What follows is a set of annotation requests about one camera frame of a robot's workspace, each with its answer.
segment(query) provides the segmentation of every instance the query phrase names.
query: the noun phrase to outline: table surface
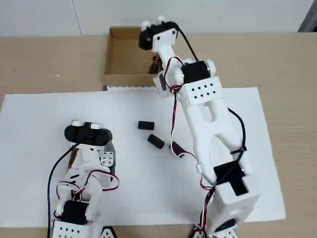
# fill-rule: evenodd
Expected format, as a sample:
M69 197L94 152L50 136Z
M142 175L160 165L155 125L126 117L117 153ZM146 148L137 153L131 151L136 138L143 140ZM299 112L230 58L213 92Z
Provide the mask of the table surface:
M263 104L286 220L244 223L238 236L314 236L317 34L197 34L189 40L199 58L214 60L224 87L258 87ZM106 36L0 38L0 102L5 93L100 91L106 41ZM175 51L190 57L183 41ZM130 238L185 238L190 230L189 225L115 227L118 237ZM44 228L0 229L0 237L45 235Z

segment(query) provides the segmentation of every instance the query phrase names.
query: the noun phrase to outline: white paper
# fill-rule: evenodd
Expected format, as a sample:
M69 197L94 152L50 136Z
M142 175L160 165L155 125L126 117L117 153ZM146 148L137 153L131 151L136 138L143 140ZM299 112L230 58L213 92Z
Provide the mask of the white paper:
M266 122L256 88L226 89L226 100L244 120L247 147L262 196L248 221L285 218ZM73 119L103 123L113 134L118 190L103 194L99 209L107 225L196 223L206 194L199 187L194 160L175 158L167 149L172 98L161 99L154 88L111 89L97 93L6 95L0 113L0 227L40 227L47 224L46 189L55 161L69 148L64 129ZM138 130L139 120L155 122L162 150ZM239 122L232 117L238 131ZM174 134L186 150L192 140L179 106ZM65 159L53 177L64 177Z

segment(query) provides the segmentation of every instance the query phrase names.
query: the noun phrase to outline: cardboard box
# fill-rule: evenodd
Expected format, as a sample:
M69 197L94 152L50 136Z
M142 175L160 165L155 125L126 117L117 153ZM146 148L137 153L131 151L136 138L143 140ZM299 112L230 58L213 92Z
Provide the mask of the cardboard box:
M107 86L153 86L152 51L139 48L140 27L110 27L106 53Z

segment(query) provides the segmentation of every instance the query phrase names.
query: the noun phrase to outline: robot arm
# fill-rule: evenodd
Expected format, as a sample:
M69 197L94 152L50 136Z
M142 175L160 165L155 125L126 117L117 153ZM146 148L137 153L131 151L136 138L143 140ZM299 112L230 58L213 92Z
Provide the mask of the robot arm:
M119 185L114 174L112 134L102 124L74 120L65 129L65 137L72 145L81 144L72 151L65 178L56 186L59 201L52 237L97 238L101 230L99 198L103 191L115 190Z
M247 153L243 153L246 150L245 142L230 121L230 112L221 82L215 76L213 61L199 61L184 38L195 61L188 59L182 62L172 49L178 32L184 36L176 23L164 22L163 17L158 18L157 25L146 21L142 24L139 46L161 57L164 70L154 78L159 93L162 96L175 94L182 105L193 138L198 171L214 187L203 230L221 237L246 219L259 198L259 192ZM203 107L208 108L211 120L204 118ZM224 163L221 158L210 159L211 139L214 136L232 153L231 162Z

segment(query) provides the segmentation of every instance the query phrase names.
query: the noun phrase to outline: cylindrical block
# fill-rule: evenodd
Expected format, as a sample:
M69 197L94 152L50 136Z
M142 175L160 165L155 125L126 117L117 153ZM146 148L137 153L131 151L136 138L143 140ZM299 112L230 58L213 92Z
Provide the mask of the cylindrical block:
M158 138L157 136L151 134L148 137L148 142L150 142L152 145L154 145L156 148L161 149L163 148L165 142L162 141L160 138Z
M139 123L138 123L138 129L154 130L154 122L153 121L142 121L142 120L140 120Z
M179 154L183 153L185 150L177 144L175 141L173 141L173 151L178 156Z

